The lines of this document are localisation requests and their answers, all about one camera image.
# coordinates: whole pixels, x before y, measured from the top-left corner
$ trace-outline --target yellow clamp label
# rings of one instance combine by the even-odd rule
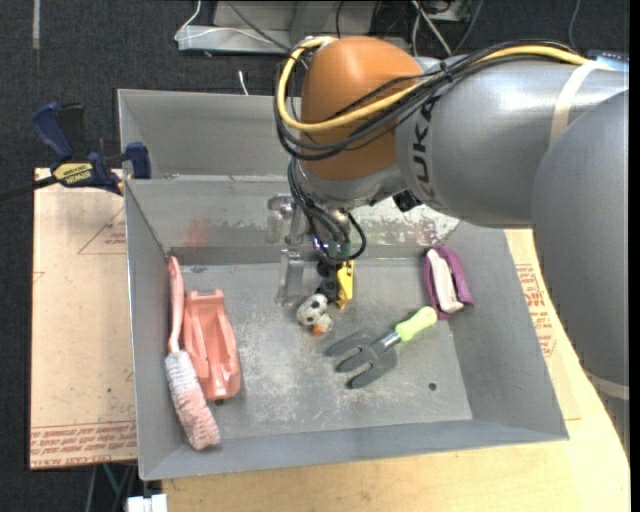
[[[56,167],[53,175],[58,181],[64,182],[65,185],[73,185],[91,178],[92,170],[93,166],[88,162],[71,162]]]

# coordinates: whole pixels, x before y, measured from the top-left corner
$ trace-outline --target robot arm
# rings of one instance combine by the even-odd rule
[[[286,92],[301,60],[298,120]],[[275,115],[319,247],[350,245],[350,212],[399,194],[474,224],[532,227],[585,369],[628,400],[628,84],[553,42],[440,62],[317,38],[285,62]]]

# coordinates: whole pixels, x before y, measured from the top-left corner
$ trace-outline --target purple object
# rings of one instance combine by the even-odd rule
[[[460,261],[460,258],[458,258],[458,255],[453,252],[453,249],[449,249],[448,247],[434,247],[429,250],[436,251],[438,256],[444,259],[449,265],[449,268],[451,269],[453,285],[455,286],[458,300],[463,304],[469,304],[473,306],[473,298],[471,297],[471,292],[469,291],[469,287],[467,286],[467,281],[464,278],[464,269],[462,268],[462,262]],[[447,320],[451,318],[450,313],[447,313],[446,311],[440,309],[440,301],[438,299],[436,286],[433,281],[431,262],[429,261],[426,253],[424,255],[424,283],[427,286],[427,292],[429,293],[431,306],[436,310],[438,318],[440,320]]]

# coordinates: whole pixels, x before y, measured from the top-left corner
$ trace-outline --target green handle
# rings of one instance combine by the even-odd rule
[[[436,310],[431,306],[425,306],[409,318],[409,320],[405,320],[396,325],[396,333],[398,333],[402,341],[409,341],[422,329],[432,326],[437,321],[438,315],[436,314]]]

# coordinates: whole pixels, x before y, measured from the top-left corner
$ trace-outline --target white cable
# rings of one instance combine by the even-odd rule
[[[442,37],[442,34],[440,34],[438,29],[434,25],[433,21],[431,21],[431,18],[429,18],[427,13],[424,12],[424,9],[422,8],[422,6],[418,2],[416,2],[415,0],[413,0],[411,3],[416,9],[418,9],[418,12],[420,13],[420,15],[422,16],[424,21],[427,23],[427,25],[429,25],[429,29],[431,30],[431,32],[433,32],[433,35],[436,36],[436,39],[438,39],[438,42],[440,43],[442,48],[444,48],[444,51],[447,52],[447,56],[451,56],[451,53],[452,53],[451,52],[451,48],[449,48],[449,45],[444,40],[444,37]]]
[[[33,49],[40,49],[40,0],[33,0],[33,25],[32,25]]]
[[[196,37],[201,37],[201,36],[205,36],[207,34],[211,34],[212,32],[218,32],[218,31],[224,31],[224,30],[231,31],[231,32],[237,32],[239,34],[242,34],[245,37],[250,37],[251,39],[255,39],[256,41],[260,41],[261,43],[267,43],[267,44],[270,44],[272,46],[275,46],[268,39],[265,39],[265,38],[260,37],[260,36],[253,35],[251,32],[246,32],[246,31],[244,31],[244,30],[242,30],[240,28],[234,28],[234,27],[213,27],[213,28],[210,28],[208,30],[205,30],[204,32],[200,32],[199,34],[193,34],[193,35],[186,36],[186,37],[183,37],[183,38],[180,38],[180,39],[177,38],[178,34],[176,33],[174,39],[175,39],[176,42],[181,43],[183,41],[189,41],[190,39],[194,39]]]
[[[174,34],[173,36],[173,40],[174,41],[178,41],[178,34],[180,33],[181,30],[184,30],[184,28],[187,27],[187,25],[189,25],[189,23],[191,23],[193,20],[196,19],[196,17],[198,16],[198,14],[200,14],[200,7],[202,7],[202,0],[198,0],[198,5],[196,7],[196,12],[193,13],[193,15],[191,16],[191,18],[189,18],[187,21],[185,21],[182,26],[177,30],[177,32]]]
[[[240,78],[240,85],[242,86],[245,96],[249,96],[249,91],[247,91],[247,87],[244,85],[244,76],[240,70],[238,70],[238,77]]]
[[[569,22],[569,29],[567,31],[569,36],[569,44],[573,48],[578,48],[576,46],[575,41],[573,40],[573,25],[576,22],[576,17],[578,16],[578,11],[580,10],[580,3],[581,3],[581,0],[576,0],[576,5],[573,8],[573,14],[571,15],[571,21]]]
[[[418,57],[418,26],[420,25],[420,16],[416,15],[416,21],[413,22],[413,30],[411,31],[411,48],[413,50],[413,56]]]

